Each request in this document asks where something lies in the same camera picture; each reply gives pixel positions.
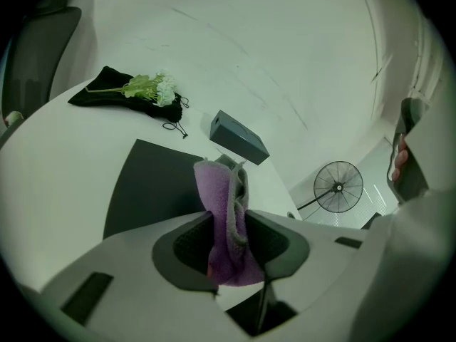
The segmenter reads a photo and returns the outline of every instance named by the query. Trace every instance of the dark gray mat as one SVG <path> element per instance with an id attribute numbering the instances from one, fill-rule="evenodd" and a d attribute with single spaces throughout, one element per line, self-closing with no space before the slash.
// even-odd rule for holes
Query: dark gray mat
<path id="1" fill-rule="evenodd" d="M 200 160 L 136 140 L 115 184 L 103 238 L 204 211 L 193 172 Z"/>

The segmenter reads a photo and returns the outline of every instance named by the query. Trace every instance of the cloth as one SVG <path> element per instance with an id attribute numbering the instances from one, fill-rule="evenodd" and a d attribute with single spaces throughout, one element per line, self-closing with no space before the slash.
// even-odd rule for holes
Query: cloth
<path id="1" fill-rule="evenodd" d="M 246 286 L 264 279 L 247 239 L 249 186 L 242 165 L 223 155 L 216 161 L 204 160 L 194 166 L 199 197 L 214 216 L 208 277 L 219 285 Z"/>
<path id="2" fill-rule="evenodd" d="M 121 73 L 111 67 L 105 66 L 100 74 L 87 85 L 89 90 L 105 90 L 109 88 L 123 87 L 133 76 Z M 126 98 L 122 93 L 88 93 L 82 89 L 68 102 L 77 106 L 102 106 L 119 105 L 126 108 L 142 111 L 153 118 L 165 118 L 171 123 L 177 123 L 182 118 L 182 107 L 180 106 L 181 96 L 175 93 L 176 99 L 171 105 L 159 107 L 140 98 Z"/>

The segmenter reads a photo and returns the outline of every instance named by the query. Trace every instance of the finger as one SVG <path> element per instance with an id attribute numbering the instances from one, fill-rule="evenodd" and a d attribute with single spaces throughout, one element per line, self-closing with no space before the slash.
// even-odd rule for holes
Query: finger
<path id="1" fill-rule="evenodd" d="M 407 150 L 399 152 L 399 155 L 394 160 L 394 167 L 399 168 L 401 167 L 408 159 L 408 152 Z"/>
<path id="2" fill-rule="evenodd" d="M 399 142 L 399 146 L 398 146 L 399 147 L 399 152 L 400 151 L 404 151 L 404 149 L 407 148 L 407 143 L 405 143 L 405 139 L 404 138 L 405 138 L 405 136 L 404 136 L 404 134 L 402 134 L 400 136 L 400 142 Z"/>
<path id="3" fill-rule="evenodd" d="M 393 171 L 393 174 L 391 175 L 391 178 L 393 179 L 393 181 L 396 181 L 396 180 L 399 178 L 399 175 L 400 175 L 400 171 L 399 171 L 399 169 L 397 168 L 397 169 L 395 169 L 395 170 Z"/>

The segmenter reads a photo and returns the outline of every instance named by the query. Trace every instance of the white floor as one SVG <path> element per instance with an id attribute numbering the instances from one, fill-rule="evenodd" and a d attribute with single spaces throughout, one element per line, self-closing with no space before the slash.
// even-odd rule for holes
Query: white floor
<path id="1" fill-rule="evenodd" d="M 364 0 L 72 5 L 83 18 L 51 97 L 103 66 L 132 75 L 166 68 L 204 113 L 202 125 L 223 110 L 259 134 L 288 189 L 338 159 L 371 123 L 376 57 Z"/>

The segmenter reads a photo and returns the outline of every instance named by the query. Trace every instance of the gray box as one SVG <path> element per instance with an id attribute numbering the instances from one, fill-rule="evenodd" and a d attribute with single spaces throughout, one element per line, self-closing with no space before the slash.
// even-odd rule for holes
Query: gray box
<path id="1" fill-rule="evenodd" d="M 223 111 L 219 111 L 212 121 L 209 138 L 255 165 L 269 157 L 261 138 Z"/>

